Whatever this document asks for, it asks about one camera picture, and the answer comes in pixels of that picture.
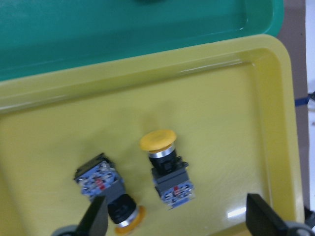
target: green tray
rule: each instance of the green tray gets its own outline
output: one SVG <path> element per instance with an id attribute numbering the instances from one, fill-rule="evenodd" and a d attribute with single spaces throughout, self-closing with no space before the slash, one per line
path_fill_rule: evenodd
<path id="1" fill-rule="evenodd" d="M 283 0 L 2 0 L 0 81 L 247 35 Z"/>

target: yellow mushroom button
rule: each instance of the yellow mushroom button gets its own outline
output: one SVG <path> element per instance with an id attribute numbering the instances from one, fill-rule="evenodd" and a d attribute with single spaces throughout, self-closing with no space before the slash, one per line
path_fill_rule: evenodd
<path id="1" fill-rule="evenodd" d="M 140 140 L 142 150 L 156 152 L 169 148 L 176 140 L 176 134 L 171 129 L 160 129 L 150 132 Z"/>
<path id="2" fill-rule="evenodd" d="M 126 234 L 129 234 L 134 228 L 136 228 L 141 223 L 145 215 L 146 215 L 145 208 L 143 206 L 140 206 L 139 213 L 137 217 L 132 221 L 132 223 L 126 227 L 122 227 L 122 228 L 116 227 L 115 233 L 119 236 L 124 236 Z"/>

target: gray surface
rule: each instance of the gray surface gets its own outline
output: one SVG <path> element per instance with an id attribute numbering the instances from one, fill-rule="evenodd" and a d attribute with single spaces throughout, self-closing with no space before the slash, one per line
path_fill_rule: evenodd
<path id="1" fill-rule="evenodd" d="M 283 27 L 278 39 L 286 46 L 292 63 L 294 97 L 307 96 L 305 0 L 284 0 Z M 304 205 L 310 207 L 309 130 L 307 106 L 296 108 Z"/>
<path id="2" fill-rule="evenodd" d="M 156 168 L 151 169 L 156 189 L 160 195 L 162 192 L 189 180 L 188 173 L 186 171 L 188 163 L 182 162 L 182 158 L 179 158 L 181 162 L 177 164 L 176 170 L 172 171 L 171 173 L 160 175 Z"/>
<path id="3" fill-rule="evenodd" d="M 105 196 L 107 204 L 118 199 L 122 194 L 125 194 L 125 186 L 121 178 L 115 180 L 115 182 L 109 187 L 102 191 L 98 196 Z"/>

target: blue strip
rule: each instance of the blue strip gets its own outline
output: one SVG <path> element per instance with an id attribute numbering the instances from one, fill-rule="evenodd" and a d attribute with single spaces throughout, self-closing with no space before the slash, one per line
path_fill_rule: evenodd
<path id="1" fill-rule="evenodd" d="M 303 97 L 303 98 L 295 99 L 294 103 L 296 107 L 299 107 L 299 106 L 307 105 L 309 100 L 310 100 L 309 97 Z"/>
<path id="2" fill-rule="evenodd" d="M 172 207 L 173 207 L 173 208 L 179 207 L 179 206 L 181 206 L 181 205 L 183 205 L 183 204 L 185 204 L 185 203 L 187 203 L 187 202 L 189 202 L 189 201 L 190 201 L 189 198 L 184 198 L 184 199 L 182 199 L 182 200 L 177 201 L 176 203 L 174 203 L 174 204 L 172 205 Z"/>

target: yellow tray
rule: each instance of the yellow tray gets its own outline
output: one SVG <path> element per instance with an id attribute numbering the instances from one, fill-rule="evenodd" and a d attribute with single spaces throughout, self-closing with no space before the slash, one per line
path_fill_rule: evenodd
<path id="1" fill-rule="evenodd" d="M 89 201 L 74 171 L 101 152 L 147 209 L 134 236 L 249 235 L 244 213 L 228 217 L 248 192 L 284 220 L 303 221 L 290 60 L 271 36 L 3 82 L 0 109 L 2 236 L 77 224 Z M 138 146 L 155 129 L 177 133 L 195 185 L 195 199 L 173 210 Z"/>

